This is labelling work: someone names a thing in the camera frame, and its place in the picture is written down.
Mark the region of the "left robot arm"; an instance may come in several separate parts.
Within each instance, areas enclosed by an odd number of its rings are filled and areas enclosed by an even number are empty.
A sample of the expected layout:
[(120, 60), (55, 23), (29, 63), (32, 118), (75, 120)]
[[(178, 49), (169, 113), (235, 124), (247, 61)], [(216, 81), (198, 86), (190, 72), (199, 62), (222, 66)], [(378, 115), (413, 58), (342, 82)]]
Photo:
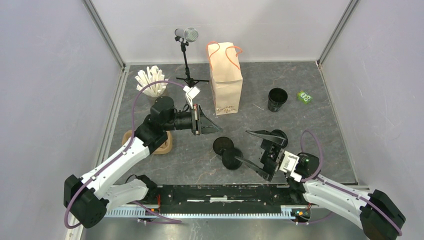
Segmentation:
[(184, 112), (176, 110), (173, 103), (155, 103), (143, 123), (132, 128), (122, 148), (81, 177), (72, 174), (64, 181), (65, 227), (74, 229), (82, 225), (88, 229), (99, 223), (108, 210), (120, 205), (138, 200), (153, 203), (157, 190), (140, 179), (119, 186), (113, 184), (139, 161), (152, 155), (168, 140), (167, 133), (174, 130), (190, 130), (194, 135), (222, 131), (198, 104)]

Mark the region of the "single black cup lid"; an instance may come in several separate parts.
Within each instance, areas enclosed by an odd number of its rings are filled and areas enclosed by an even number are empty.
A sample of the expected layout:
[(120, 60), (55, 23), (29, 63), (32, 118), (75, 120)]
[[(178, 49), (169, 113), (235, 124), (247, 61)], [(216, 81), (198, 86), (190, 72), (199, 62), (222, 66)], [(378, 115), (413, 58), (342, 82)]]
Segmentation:
[(224, 150), (222, 154), (222, 164), (228, 170), (237, 170), (242, 166), (242, 162), (237, 159), (237, 157), (242, 158), (243, 153), (238, 148), (228, 148)]

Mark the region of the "black coffee cup with print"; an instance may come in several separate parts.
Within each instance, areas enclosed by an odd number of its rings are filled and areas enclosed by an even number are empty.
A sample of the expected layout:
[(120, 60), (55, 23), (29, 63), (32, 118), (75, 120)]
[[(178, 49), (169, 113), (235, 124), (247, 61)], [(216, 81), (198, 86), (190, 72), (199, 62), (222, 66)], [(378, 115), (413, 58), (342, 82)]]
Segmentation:
[(219, 156), (222, 156), (225, 150), (233, 149), (234, 147), (234, 142), (226, 136), (216, 138), (212, 144), (213, 151)]

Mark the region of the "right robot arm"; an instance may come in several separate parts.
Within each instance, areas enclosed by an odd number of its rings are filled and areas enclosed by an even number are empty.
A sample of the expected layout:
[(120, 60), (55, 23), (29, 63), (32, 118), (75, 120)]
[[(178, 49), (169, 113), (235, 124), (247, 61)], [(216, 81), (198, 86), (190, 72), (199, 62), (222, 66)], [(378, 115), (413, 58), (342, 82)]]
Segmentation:
[(260, 159), (263, 167), (250, 160), (237, 157), (258, 175), (271, 181), (277, 172), (282, 172), (289, 185), (289, 199), (295, 204), (306, 201), (325, 208), (363, 230), (370, 240), (395, 240), (402, 236), (406, 217), (390, 199), (378, 189), (369, 193), (348, 187), (321, 174), (324, 152), (318, 137), (311, 130), (304, 130), (314, 139), (319, 155), (301, 151), (291, 153), (286, 150), (288, 138), (282, 131), (247, 130), (248, 134), (259, 137), (263, 142)]

